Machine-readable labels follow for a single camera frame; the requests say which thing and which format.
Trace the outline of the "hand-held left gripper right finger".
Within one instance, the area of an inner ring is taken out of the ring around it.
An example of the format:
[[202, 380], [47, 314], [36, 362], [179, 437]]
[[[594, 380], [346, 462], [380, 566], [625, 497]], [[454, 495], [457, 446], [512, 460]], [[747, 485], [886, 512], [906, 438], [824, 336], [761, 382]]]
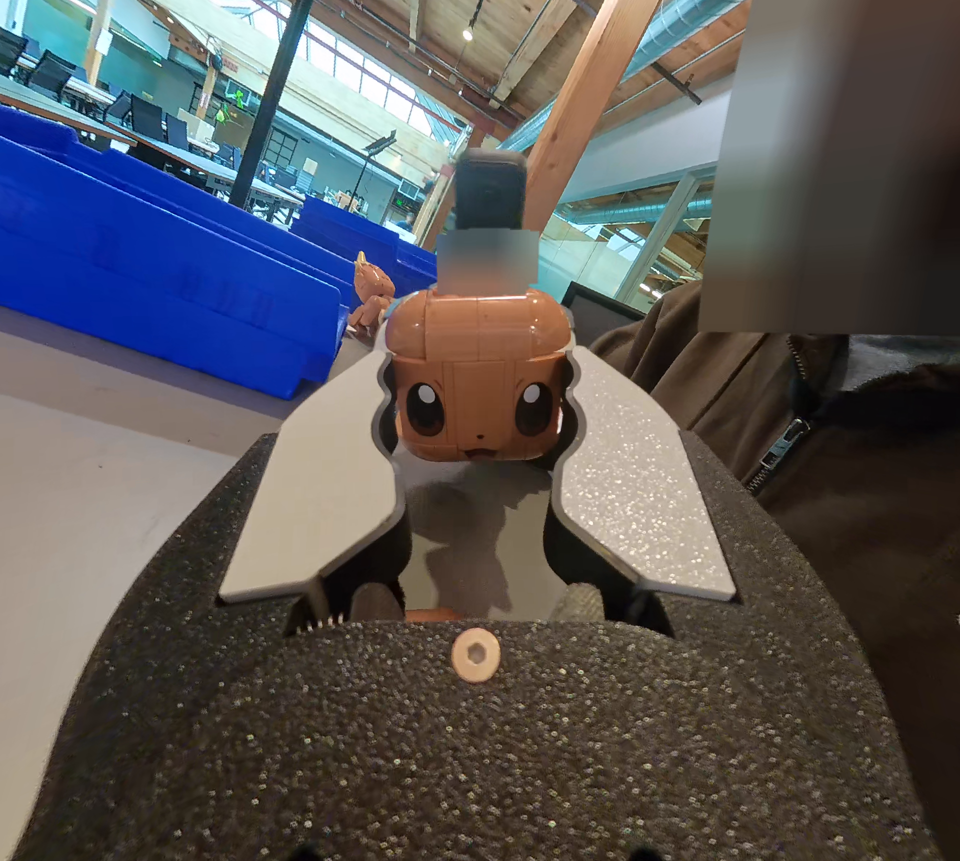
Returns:
[[737, 587], [679, 426], [586, 347], [566, 354], [576, 431], [554, 469], [558, 522], [643, 590], [732, 601]]

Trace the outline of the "wooden beam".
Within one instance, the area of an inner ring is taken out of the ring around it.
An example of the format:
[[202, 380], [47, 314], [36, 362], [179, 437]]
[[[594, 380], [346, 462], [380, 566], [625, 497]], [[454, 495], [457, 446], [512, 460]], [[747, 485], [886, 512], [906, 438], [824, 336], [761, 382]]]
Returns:
[[544, 232], [662, 0], [604, 0], [527, 163], [523, 228]]

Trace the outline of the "blue plastic bin stack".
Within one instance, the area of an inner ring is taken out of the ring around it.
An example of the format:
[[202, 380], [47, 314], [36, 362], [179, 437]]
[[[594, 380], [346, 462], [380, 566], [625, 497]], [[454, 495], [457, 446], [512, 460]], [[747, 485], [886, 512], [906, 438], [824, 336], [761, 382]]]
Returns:
[[390, 277], [398, 294], [425, 290], [437, 282], [435, 254], [402, 239], [389, 227], [318, 197], [307, 198], [290, 231], [350, 262], [363, 253]]

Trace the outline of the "thin silver air duct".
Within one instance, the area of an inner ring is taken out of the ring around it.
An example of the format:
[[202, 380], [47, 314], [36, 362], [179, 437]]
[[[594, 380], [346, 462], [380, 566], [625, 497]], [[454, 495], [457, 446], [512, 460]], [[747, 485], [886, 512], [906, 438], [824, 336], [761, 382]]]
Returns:
[[[666, 202], [623, 202], [579, 210], [557, 210], [557, 217], [572, 226], [589, 227], [598, 224], [653, 224], [666, 209]], [[697, 195], [684, 207], [680, 218], [686, 220], [707, 219], [713, 213], [713, 195]]]

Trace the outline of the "black flat monitor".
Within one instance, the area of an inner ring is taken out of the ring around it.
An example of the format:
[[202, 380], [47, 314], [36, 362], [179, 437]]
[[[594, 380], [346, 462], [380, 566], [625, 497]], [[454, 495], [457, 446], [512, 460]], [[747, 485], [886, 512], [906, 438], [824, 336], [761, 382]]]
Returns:
[[608, 332], [645, 317], [636, 308], [576, 281], [569, 283], [560, 305], [569, 315], [576, 344], [587, 348]]

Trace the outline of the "brown lego head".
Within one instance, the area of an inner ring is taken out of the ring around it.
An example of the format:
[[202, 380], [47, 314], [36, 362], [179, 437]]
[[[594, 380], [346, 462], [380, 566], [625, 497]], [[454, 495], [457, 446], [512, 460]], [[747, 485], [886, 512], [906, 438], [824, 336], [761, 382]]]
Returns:
[[534, 461], [558, 446], [572, 329], [549, 294], [433, 288], [385, 321], [399, 441], [428, 462]]

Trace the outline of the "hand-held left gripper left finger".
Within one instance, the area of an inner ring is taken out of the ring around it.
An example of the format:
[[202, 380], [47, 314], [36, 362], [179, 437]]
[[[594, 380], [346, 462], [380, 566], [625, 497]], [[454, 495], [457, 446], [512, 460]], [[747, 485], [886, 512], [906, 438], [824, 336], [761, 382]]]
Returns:
[[222, 578], [224, 603], [313, 594], [397, 525], [397, 466], [379, 425], [391, 354], [374, 349], [283, 421]]

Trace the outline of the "person's brown zip jacket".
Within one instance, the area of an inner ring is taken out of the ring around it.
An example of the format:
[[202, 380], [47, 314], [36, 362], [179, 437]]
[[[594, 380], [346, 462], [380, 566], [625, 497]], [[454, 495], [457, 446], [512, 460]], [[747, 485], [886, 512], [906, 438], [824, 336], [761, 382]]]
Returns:
[[958, 859], [958, 336], [798, 336], [787, 421], [695, 433], [796, 544], [880, 681]]

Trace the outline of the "row of black office chairs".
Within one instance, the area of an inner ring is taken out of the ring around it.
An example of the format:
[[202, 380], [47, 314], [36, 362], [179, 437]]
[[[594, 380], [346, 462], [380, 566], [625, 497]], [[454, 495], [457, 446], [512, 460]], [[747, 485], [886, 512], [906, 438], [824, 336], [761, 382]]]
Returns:
[[2, 102], [23, 97], [28, 110], [72, 111], [76, 118], [114, 126], [181, 150], [193, 150], [215, 158], [219, 145], [209, 132], [197, 133], [203, 124], [190, 112], [170, 112], [156, 103], [148, 87], [163, 87], [175, 65], [162, 61], [130, 39], [119, 37], [102, 63], [102, 73], [114, 75], [102, 87], [87, 80], [78, 66], [66, 75], [66, 61], [53, 51], [34, 58], [23, 51], [12, 65], [7, 55], [13, 49], [12, 35], [2, 30]]

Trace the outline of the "black steel column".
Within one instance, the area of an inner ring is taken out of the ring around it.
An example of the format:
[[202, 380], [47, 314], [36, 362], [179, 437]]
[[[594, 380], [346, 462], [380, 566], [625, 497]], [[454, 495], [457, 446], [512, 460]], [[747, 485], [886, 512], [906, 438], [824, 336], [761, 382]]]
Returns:
[[284, 32], [271, 63], [266, 87], [229, 195], [229, 203], [242, 210], [248, 206], [253, 181], [313, 4], [314, 0], [294, 0], [285, 21]]

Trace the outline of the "brown lego body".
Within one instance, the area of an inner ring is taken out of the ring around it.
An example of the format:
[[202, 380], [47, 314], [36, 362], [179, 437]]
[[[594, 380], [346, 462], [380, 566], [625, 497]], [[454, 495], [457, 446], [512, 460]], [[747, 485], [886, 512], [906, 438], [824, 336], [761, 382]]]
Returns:
[[372, 341], [395, 300], [396, 286], [383, 269], [359, 251], [354, 263], [354, 289], [359, 304], [348, 316], [347, 327], [357, 339]]

